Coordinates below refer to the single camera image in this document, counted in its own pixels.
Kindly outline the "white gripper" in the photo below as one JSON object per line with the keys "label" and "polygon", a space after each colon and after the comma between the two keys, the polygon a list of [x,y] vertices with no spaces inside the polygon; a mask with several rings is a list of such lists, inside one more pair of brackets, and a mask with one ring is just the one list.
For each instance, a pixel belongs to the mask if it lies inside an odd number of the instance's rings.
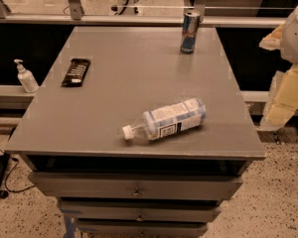
{"label": "white gripper", "polygon": [[259,46],[268,51],[281,49],[281,57],[294,63],[286,72],[277,70],[273,76],[260,120],[262,131],[277,131],[298,110],[298,6]]}

